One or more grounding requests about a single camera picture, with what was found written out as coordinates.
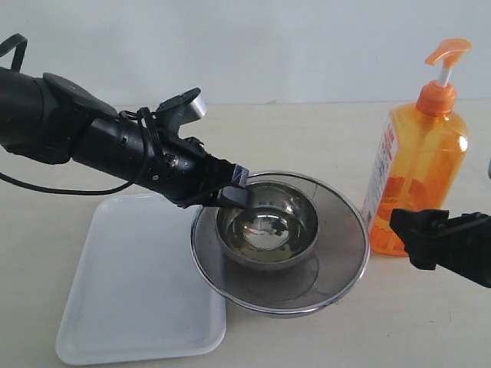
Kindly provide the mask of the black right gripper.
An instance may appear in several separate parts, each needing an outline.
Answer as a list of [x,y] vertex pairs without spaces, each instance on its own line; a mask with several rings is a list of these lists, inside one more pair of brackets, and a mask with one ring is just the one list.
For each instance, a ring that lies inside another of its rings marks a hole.
[[[403,242],[415,268],[434,271],[439,265],[485,288],[490,287],[489,215],[474,212],[449,218],[449,211],[442,209],[394,209],[390,228]],[[436,255],[431,240],[435,229]]]

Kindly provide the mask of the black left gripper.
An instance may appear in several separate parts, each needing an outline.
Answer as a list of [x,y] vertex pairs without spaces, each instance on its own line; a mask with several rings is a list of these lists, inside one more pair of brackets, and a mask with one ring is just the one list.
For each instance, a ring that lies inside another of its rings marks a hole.
[[247,168],[215,157],[195,137],[146,130],[143,187],[181,208],[191,205],[247,209]]

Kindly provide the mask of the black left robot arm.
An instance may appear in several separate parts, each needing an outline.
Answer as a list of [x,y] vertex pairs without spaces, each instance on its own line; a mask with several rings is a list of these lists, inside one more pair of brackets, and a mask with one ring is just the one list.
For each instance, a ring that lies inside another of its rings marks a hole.
[[132,113],[117,111],[55,74],[1,71],[1,145],[48,165],[75,161],[165,196],[186,208],[245,208],[248,170],[207,153],[183,124],[201,119],[193,88]]

